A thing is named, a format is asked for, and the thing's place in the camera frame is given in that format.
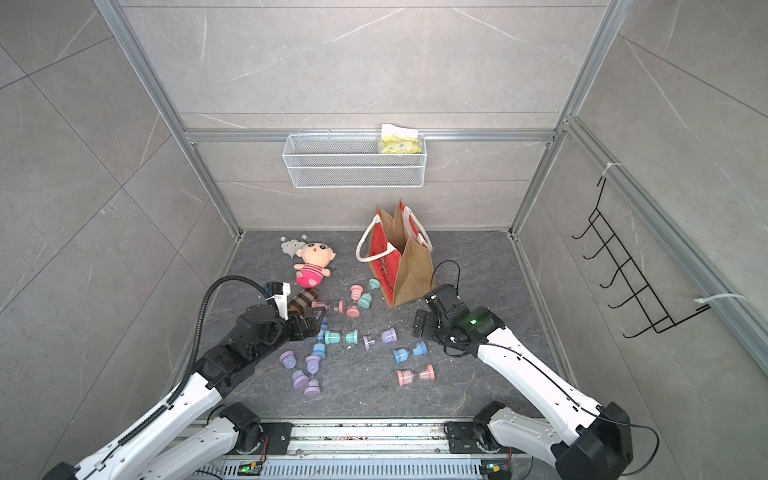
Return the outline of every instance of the bag handle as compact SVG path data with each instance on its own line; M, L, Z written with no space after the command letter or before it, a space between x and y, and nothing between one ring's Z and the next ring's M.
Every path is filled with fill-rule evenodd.
M392 253L392 252L394 252L395 250L397 250L397 249L396 249L396 248L395 248L395 247L394 247L394 246L393 246L393 245L392 245L392 244L389 242L389 240L387 240L387 242L386 242L386 250L384 250L383 252L381 252L381 253L377 253L376 255L372 255L372 256L370 256L370 257L362 257L362 256L360 255L360 247L362 247L362 243L366 241L366 238L368 238L368 234L369 234L369 233L371 233L371 229L372 229L372 228L373 228L373 226L374 226L374 225L376 225L377 223L382 223L382 218L379 216L379 214L376 214L376 215L374 215L374 216L373 216L373 220L371 221L371 224L368 226L368 228L366 228L366 231L365 231L365 233L363 233L363 234L362 234L362 238L361 238L361 239L360 239L360 241L357 243L357 249L355 250L355 257L357 257L357 260L359 260L359 261L361 261L361 262L372 262L372 261L374 261L374 260L378 260L378 259L379 259L379 258L381 258L381 257L386 257L386 256L387 256L387 255L389 255L390 253Z
M430 241L429 235L427 235L427 231L424 230L424 226L422 225L421 222L419 222L419 219L416 218L416 215L413 213L413 210L411 210L411 207L406 207L406 212L408 213L408 216L413 219L413 223L415 223L416 226L419 228L419 232L421 232L421 234L424 236L424 241L427 243L427 248L431 252L432 241Z

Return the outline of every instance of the red paper bag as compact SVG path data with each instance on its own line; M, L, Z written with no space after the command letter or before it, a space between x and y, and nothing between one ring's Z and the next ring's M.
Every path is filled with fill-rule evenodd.
M369 234L369 254L362 257L360 250ZM433 288L431 250L424 228L401 200L395 218L376 209L373 221L357 243L356 255L357 260L370 264L392 308L424 296Z

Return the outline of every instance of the black wire rack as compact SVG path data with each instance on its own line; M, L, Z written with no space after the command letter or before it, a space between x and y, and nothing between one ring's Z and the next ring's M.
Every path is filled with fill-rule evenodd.
M643 273L643 270L641 270L640 267L637 265L637 263L635 263L634 258L629 253L629 250L627 250L627 248L624 246L624 242L621 241L621 238L619 238L619 236L616 234L616 232L614 231L614 229L611 226L611 224L608 223L607 218L605 218L605 216L602 214L602 212L600 212L600 200L603 197L603 190L605 189L605 178L604 177L601 177L601 179L598 181L598 187L600 188L600 194L598 195L597 203L594 205L594 210L592 210L592 213L589 214L589 217L588 217L589 225L587 226L587 229L584 230L584 232L582 232L581 235L579 235L578 237L574 237L573 235L571 235L571 238L573 238L574 240L579 240L584 235L586 235L589 230L593 230L597 234L597 236L600 239L600 241L602 242L602 245L600 246L598 251L594 253L594 255L592 255L591 257L587 257L586 255L582 255L583 258L585 260L592 260L601 251L603 251L603 249L605 249L605 251L608 252L608 255L611 256L611 259L613 260L614 265L616 266L616 271L614 272L614 275L611 278L611 281L608 283L608 285L603 285L602 283L600 283L599 285L602 288L605 288L605 289L610 288L611 285L614 284L614 281L616 280L616 277L620 274L621 277L624 279L624 282L627 284L627 287L629 288L630 292L632 293L630 295L630 297L627 298L625 301L623 301L623 302L621 302L621 303L619 303L618 305L615 305L615 306L614 305L608 305L608 308L611 308L611 309L621 308L622 306L626 305L630 300L635 299L637 301L637 305L639 305L641 310L643 311L643 315L645 315L645 318L648 321L649 325L647 327L645 327L644 329L642 329L640 332L635 333L634 335L623 334L624 338L633 339L634 337L639 336L639 335L647 332L650 329L653 329L654 332L656 332L656 333L662 333L662 332L665 332L665 331L669 330L670 328L673 328L675 326L680 325L682 322L685 322L686 320L690 320L690 319L694 318L699 313L706 312L707 310L709 310L710 309L709 305L702 305L699 308L697 308L694 313L690 314L689 316L685 317L682 320L675 320L675 319L672 318L672 315L669 314L669 312L667 311L667 308L664 306L664 304L661 302L661 299L659 299L659 296L656 294L656 291L654 290L654 288L648 282L648 279L645 277L645 274ZM601 234L600 231L596 228L595 222L597 222L598 220L602 220L602 223L604 223L606 228L611 232L611 235L608 238L604 238L604 235ZM616 257L619 256L619 255L614 254L614 252L611 251L611 248L608 246L608 242L610 242L613 239L616 240L616 243L618 243L619 247L621 247L621 250L623 250L624 254L626 254L626 256L627 256L627 259L625 261L621 262L621 263L619 263L619 261L616 260ZM640 274L640 276L642 278L642 282L640 282L640 285L637 286L637 290L635 289L635 287L632 287L632 284L630 283L629 279L627 278L627 274L624 272L624 268L628 267L630 265L634 267L634 269ZM648 310L649 309L646 309L646 306L640 300L640 297L639 297L640 293L645 292L645 291L650 292L650 294L652 295L653 299L655 299L656 302L658 302L658 305L659 305L661 311L663 312L663 316L660 319L658 319L658 320L654 321L654 320L651 319L650 315L648 314ZM667 325L661 326L661 323L665 322L666 320L669 320Z

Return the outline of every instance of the white plush toy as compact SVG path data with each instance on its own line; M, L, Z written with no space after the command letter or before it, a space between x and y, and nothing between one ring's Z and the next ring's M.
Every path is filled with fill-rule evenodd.
M306 240L306 235L301 236L301 240ZM283 253L286 255L290 255L291 258L293 258L294 255L296 255L296 251L305 246L306 242L302 242L299 240L288 240L286 237L281 237L280 241L282 242L280 246L283 248Z

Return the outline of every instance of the doll face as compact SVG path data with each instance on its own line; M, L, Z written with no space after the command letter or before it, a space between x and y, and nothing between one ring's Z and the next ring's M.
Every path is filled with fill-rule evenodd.
M304 263L325 268L336 258L336 253L324 243L311 242L302 247L296 254L304 260Z

